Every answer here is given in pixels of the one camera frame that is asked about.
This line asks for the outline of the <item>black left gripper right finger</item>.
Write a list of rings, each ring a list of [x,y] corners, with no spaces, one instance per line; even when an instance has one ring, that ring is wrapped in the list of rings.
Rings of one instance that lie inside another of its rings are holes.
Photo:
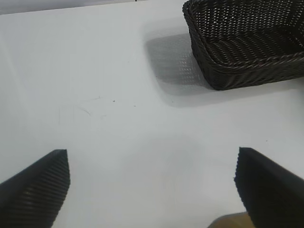
[[[304,180],[262,153],[239,148],[234,177],[256,228],[304,226]]]

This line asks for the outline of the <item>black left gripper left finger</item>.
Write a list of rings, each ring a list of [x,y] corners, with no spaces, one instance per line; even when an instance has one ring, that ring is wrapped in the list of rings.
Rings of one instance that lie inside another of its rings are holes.
[[[0,185],[2,228],[50,228],[70,186],[67,150],[54,150]]]

